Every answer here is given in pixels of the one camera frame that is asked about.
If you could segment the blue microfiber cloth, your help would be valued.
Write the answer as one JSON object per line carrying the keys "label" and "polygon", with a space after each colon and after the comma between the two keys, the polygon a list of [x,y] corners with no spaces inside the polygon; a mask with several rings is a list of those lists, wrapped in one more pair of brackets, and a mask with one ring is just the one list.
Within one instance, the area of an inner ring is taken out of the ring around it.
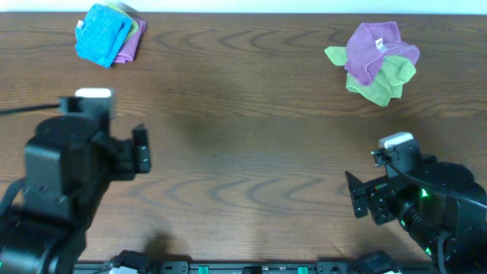
{"label": "blue microfiber cloth", "polygon": [[132,19],[106,5],[95,4],[75,28],[75,50],[82,59],[108,69],[132,27]]}

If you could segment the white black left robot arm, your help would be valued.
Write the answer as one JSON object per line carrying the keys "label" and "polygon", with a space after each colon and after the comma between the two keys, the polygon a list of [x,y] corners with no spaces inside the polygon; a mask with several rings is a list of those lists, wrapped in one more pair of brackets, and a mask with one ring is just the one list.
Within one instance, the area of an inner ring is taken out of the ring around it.
{"label": "white black left robot arm", "polygon": [[110,183],[151,169],[144,125],[117,140],[107,122],[82,116],[42,121],[24,155],[25,177],[1,200],[3,273],[71,273]]}

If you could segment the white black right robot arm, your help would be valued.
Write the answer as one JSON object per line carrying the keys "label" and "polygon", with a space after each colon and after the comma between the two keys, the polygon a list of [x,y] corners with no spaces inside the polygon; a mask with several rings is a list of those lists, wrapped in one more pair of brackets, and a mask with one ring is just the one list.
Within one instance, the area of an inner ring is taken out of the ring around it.
{"label": "white black right robot arm", "polygon": [[441,273],[486,271],[486,191],[462,164],[421,153],[416,140],[373,151],[386,173],[345,173],[356,218],[398,221]]}

